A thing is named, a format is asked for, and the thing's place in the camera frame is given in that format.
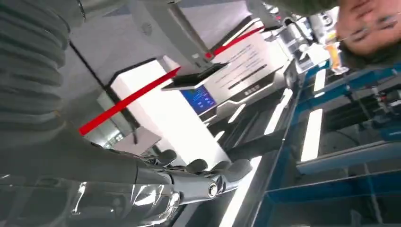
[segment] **man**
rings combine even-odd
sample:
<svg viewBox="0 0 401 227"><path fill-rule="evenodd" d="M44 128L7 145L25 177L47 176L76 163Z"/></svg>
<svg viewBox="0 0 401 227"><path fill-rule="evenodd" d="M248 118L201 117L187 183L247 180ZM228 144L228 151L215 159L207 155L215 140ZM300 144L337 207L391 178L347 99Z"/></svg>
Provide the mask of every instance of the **man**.
<svg viewBox="0 0 401 227"><path fill-rule="evenodd" d="M263 0L302 16L340 7L336 24L343 62L381 68L401 61L401 0Z"/></svg>

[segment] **blue screen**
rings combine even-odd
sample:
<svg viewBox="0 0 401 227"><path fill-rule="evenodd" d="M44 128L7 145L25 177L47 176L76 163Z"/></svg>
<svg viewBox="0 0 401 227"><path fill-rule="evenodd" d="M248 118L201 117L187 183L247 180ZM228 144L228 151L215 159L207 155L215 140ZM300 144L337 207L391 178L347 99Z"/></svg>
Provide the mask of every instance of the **blue screen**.
<svg viewBox="0 0 401 227"><path fill-rule="evenodd" d="M182 90L181 93L195 110L196 114L201 114L216 105L216 102L204 86L192 90Z"/></svg>

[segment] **silver bolt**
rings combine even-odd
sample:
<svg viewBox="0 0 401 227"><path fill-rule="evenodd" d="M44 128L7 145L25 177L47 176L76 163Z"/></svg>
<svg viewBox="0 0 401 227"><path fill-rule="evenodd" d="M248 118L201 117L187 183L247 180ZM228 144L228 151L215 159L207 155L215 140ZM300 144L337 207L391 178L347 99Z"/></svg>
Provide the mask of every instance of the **silver bolt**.
<svg viewBox="0 0 401 227"><path fill-rule="evenodd" d="M209 197L214 198L217 194L217 185L215 183L212 183L209 185Z"/></svg>

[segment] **ceiling light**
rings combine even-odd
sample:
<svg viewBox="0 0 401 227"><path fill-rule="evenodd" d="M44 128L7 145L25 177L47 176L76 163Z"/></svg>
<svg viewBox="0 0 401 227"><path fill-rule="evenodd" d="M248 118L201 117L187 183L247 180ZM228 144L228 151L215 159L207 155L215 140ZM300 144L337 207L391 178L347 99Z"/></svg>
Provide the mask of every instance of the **ceiling light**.
<svg viewBox="0 0 401 227"><path fill-rule="evenodd" d="M256 170L258 169L261 159L262 159L261 156L252 158L251 165L253 169L240 182L233 198L230 201L230 204L227 207L227 210L223 216L223 219L220 222L219 227L233 226L235 218L239 212L239 209L241 208L242 202L244 201L246 193L248 192L249 186L251 185L252 179L255 176Z"/></svg>
<svg viewBox="0 0 401 227"><path fill-rule="evenodd" d="M326 70L320 70L317 72L315 79L314 79L314 92L322 90L324 88L326 82ZM322 96L324 92L321 92L314 97Z"/></svg>
<svg viewBox="0 0 401 227"><path fill-rule="evenodd" d="M232 123L236 120L236 118L239 116L239 114L241 113L241 111L245 108L246 104L242 104L238 107L238 109L235 111L235 113L233 114L233 116L230 118L230 120L228 120L228 123Z"/></svg>
<svg viewBox="0 0 401 227"><path fill-rule="evenodd" d="M327 62L327 61L322 61L322 62L320 62L320 63L319 63L319 67L321 68L321 67L326 66L326 62Z"/></svg>
<svg viewBox="0 0 401 227"><path fill-rule="evenodd" d="M217 135L215 136L215 141L218 141L223 135L224 135L225 131L221 131L219 133L217 133Z"/></svg>
<svg viewBox="0 0 401 227"><path fill-rule="evenodd" d="M293 95L293 91L291 89L286 88L283 93L283 99L281 102L276 106L276 109L271 116L269 123L264 131L264 135L268 135L274 132L276 129L277 124L279 123L280 117L284 111L284 108L288 105L291 97Z"/></svg>
<svg viewBox="0 0 401 227"><path fill-rule="evenodd" d="M237 38L238 36L240 36L242 34L242 32L244 32L247 28L249 28L249 26L251 26L252 24L254 24L255 22L259 21L260 18L255 18L253 20L251 20L250 22L248 22L248 24L246 24L244 27L242 27L237 33L235 33L231 38L229 38L224 44L223 46L227 46L231 41L233 41L235 38Z"/></svg>
<svg viewBox="0 0 401 227"><path fill-rule="evenodd" d="M323 109L315 110L309 114L301 162L313 160L318 156L322 117Z"/></svg>

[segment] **reflective metal surface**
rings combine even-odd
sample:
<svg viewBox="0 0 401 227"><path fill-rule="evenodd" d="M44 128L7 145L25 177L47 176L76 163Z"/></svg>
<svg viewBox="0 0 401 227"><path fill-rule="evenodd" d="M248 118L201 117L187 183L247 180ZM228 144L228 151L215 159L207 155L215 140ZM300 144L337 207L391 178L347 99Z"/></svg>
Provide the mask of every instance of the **reflective metal surface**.
<svg viewBox="0 0 401 227"><path fill-rule="evenodd" d="M168 220L179 200L172 185L0 175L0 226L153 226Z"/></svg>
<svg viewBox="0 0 401 227"><path fill-rule="evenodd" d="M215 183L212 183L209 186L209 197L214 198L217 195L217 185Z"/></svg>

